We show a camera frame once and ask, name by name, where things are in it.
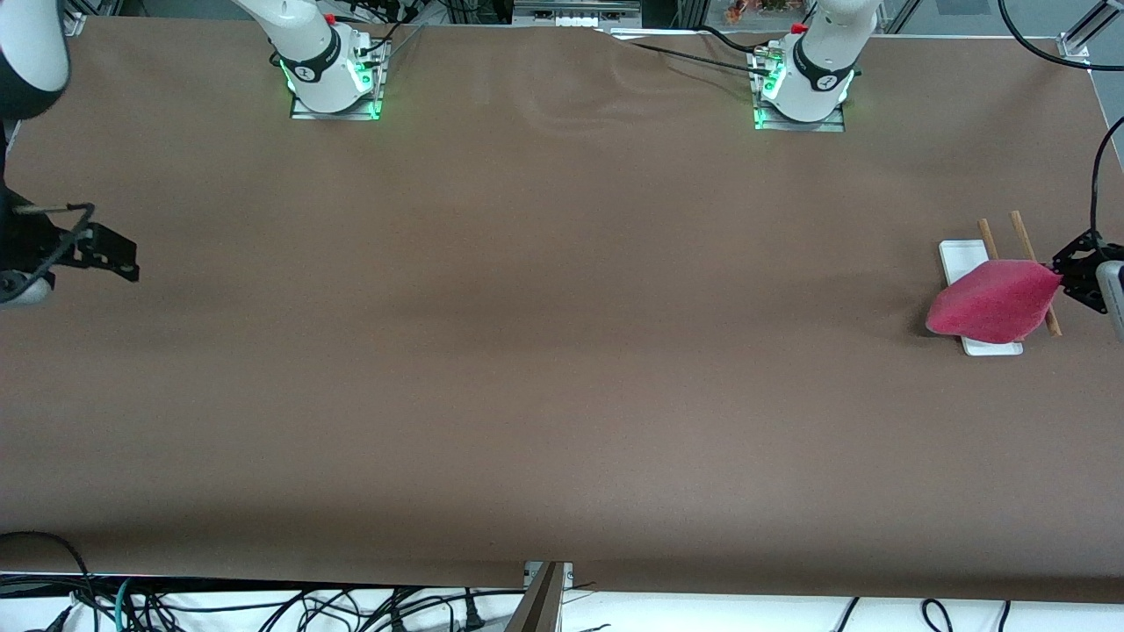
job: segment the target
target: white tray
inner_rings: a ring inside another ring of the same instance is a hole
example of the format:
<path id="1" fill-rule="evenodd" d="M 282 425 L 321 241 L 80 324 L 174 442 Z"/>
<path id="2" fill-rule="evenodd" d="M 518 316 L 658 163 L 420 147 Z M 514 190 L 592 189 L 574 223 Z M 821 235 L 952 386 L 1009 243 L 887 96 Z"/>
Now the white tray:
<path id="1" fill-rule="evenodd" d="M 944 280 L 951 286 L 964 274 L 976 270 L 976 267 L 987 261 L 987 249 L 984 240 L 945 240 L 941 242 L 941 263 L 944 265 Z M 960 337 L 968 355 L 1019 355 L 1023 343 L 990 344 L 978 340 Z"/>

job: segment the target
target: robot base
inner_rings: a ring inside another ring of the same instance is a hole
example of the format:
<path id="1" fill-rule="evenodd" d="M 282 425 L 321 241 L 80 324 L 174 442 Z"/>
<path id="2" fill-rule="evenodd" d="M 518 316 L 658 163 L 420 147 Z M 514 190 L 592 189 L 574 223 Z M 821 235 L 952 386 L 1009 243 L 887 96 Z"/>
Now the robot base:
<path id="1" fill-rule="evenodd" d="M 292 106 L 289 108 L 289 118 L 299 120 L 379 120 L 382 117 L 382 96 L 387 89 L 387 72 L 390 61 L 390 42 L 384 43 L 377 52 L 371 54 L 369 62 L 374 66 L 370 69 L 370 78 L 373 88 L 363 94 L 351 107 L 332 114 L 318 112 L 308 109 L 300 102 L 296 93 L 292 97 Z"/>
<path id="2" fill-rule="evenodd" d="M 771 66 L 776 65 L 776 61 L 772 58 L 767 58 L 764 62 L 760 60 L 753 53 L 745 54 L 745 61 L 749 63 L 750 67 L 763 67 L 765 70 L 772 71 Z M 755 129 L 782 129 L 786 132 L 843 132 L 843 108 L 842 106 L 836 106 L 832 114 L 823 120 L 817 120 L 815 123 L 801 123 L 799 120 L 792 120 L 787 116 L 780 114 L 777 106 L 772 105 L 768 99 L 762 96 L 764 91 L 764 84 L 768 78 L 760 76 L 756 74 L 750 75 L 750 89 L 753 92 L 753 127 Z"/>

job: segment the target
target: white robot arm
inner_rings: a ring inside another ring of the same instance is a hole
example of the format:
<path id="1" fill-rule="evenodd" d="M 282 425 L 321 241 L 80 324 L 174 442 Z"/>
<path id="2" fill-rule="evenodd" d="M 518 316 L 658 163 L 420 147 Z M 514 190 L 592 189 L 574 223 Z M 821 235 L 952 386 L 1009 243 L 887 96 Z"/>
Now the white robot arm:
<path id="1" fill-rule="evenodd" d="M 874 33 L 879 0 L 819 0 L 807 33 L 780 40 L 785 56 L 762 97 L 801 123 L 823 120 L 854 79 L 854 63 Z"/>
<path id="2" fill-rule="evenodd" d="M 0 118 L 43 114 L 69 80 L 57 0 L 0 2 Z"/>
<path id="3" fill-rule="evenodd" d="M 371 36 L 329 24 L 315 0 L 233 0 L 265 29 L 293 93 L 308 109 L 337 112 L 372 90 Z"/>

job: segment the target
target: red cloth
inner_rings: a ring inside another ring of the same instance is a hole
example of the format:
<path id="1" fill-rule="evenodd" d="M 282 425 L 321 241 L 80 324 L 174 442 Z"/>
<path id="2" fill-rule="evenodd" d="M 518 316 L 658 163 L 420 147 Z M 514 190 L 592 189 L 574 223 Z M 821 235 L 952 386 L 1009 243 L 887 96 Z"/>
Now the red cloth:
<path id="1" fill-rule="evenodd" d="M 925 325 L 992 344 L 1022 340 L 1042 324 L 1060 285 L 1034 261 L 985 261 L 936 296 Z"/>

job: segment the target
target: wooden chopstick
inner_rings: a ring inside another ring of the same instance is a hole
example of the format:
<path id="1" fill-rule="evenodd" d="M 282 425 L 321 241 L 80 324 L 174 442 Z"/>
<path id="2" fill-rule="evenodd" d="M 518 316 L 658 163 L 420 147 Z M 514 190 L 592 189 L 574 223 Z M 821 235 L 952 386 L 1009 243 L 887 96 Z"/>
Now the wooden chopstick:
<path id="1" fill-rule="evenodd" d="M 984 237 L 984 247 L 987 249 L 988 259 L 999 259 L 999 251 L 995 247 L 995 237 L 991 235 L 991 226 L 987 223 L 987 218 L 979 220 L 980 235 Z"/>
<path id="2" fill-rule="evenodd" d="M 1031 245 L 1031 236 L 1026 234 L 1026 225 L 1023 224 L 1023 215 L 1017 210 L 1010 211 L 1010 224 L 1015 227 L 1015 234 L 1018 235 L 1019 243 L 1023 244 L 1023 256 L 1031 261 L 1037 261 L 1039 259 L 1034 256 L 1034 246 Z M 1053 305 L 1046 309 L 1046 329 L 1050 331 L 1050 335 L 1052 336 L 1061 335 L 1061 325 L 1058 324 L 1058 316 L 1054 315 Z"/>

